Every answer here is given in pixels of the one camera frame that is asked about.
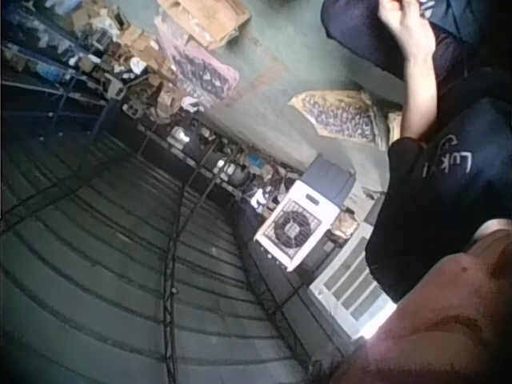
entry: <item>person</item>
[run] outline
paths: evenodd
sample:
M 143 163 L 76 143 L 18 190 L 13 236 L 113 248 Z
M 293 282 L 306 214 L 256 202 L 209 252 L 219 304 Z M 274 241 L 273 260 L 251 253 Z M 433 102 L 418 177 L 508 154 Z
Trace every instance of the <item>person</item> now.
M 375 1 L 402 51 L 406 102 L 366 260 L 398 306 L 333 375 L 311 382 L 512 382 L 510 76 L 464 62 L 459 78 L 436 72 L 450 63 L 436 64 L 418 0 Z M 450 74 L 441 92 L 439 73 Z

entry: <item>boxes on shelf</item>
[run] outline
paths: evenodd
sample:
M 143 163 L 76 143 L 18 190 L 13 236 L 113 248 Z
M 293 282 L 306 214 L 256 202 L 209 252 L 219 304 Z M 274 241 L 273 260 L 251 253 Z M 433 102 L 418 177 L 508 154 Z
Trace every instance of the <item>boxes on shelf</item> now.
M 158 4 L 209 50 L 226 44 L 250 18 L 239 0 L 158 0 Z

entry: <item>bag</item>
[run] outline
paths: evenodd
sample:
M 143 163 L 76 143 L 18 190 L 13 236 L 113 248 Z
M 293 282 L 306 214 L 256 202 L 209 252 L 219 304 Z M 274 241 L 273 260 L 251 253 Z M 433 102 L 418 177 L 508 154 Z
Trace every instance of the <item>bag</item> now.
M 298 94 L 289 104 L 306 116 L 321 136 L 388 148 L 386 120 L 365 92 L 312 90 Z

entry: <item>dark pants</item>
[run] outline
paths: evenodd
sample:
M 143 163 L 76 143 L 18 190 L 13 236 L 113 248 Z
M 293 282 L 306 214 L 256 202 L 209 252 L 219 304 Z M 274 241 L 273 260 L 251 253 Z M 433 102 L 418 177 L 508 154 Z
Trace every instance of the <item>dark pants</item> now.
M 403 80 L 403 54 L 391 32 L 378 18 L 378 0 L 325 0 L 322 24 L 328 38 Z M 437 40 L 434 70 L 442 94 L 468 71 L 481 65 L 477 65 L 467 43 L 443 28 L 431 25 Z

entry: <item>fan grille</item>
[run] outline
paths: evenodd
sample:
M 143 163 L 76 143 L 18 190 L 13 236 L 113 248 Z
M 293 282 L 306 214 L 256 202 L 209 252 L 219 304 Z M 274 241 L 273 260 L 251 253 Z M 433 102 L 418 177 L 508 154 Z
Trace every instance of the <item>fan grille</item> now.
M 285 204 L 282 211 L 279 212 L 279 214 L 275 218 L 275 220 L 273 220 L 272 223 L 268 226 L 264 235 L 269 240 L 271 240 L 272 243 L 277 248 L 279 248 L 281 252 L 286 254 L 290 259 L 293 259 L 302 247 L 299 246 L 297 248 L 287 248 L 283 244 L 281 244 L 280 241 L 277 240 L 275 237 L 275 224 L 276 224 L 276 222 L 280 222 L 282 220 L 283 215 L 286 214 L 287 212 L 299 212 L 299 213 L 303 214 L 304 216 L 306 216 L 308 221 L 310 222 L 311 231 L 308 231 L 309 232 L 308 236 L 301 235 L 298 226 L 296 224 L 294 224 L 293 222 L 290 223 L 288 226 L 286 226 L 286 228 L 285 228 L 286 234 L 288 234 L 292 238 L 295 238 L 296 243 L 300 243 L 300 244 L 306 243 L 307 240 L 309 239 L 309 237 L 320 227 L 322 222 L 294 200 L 289 200 Z

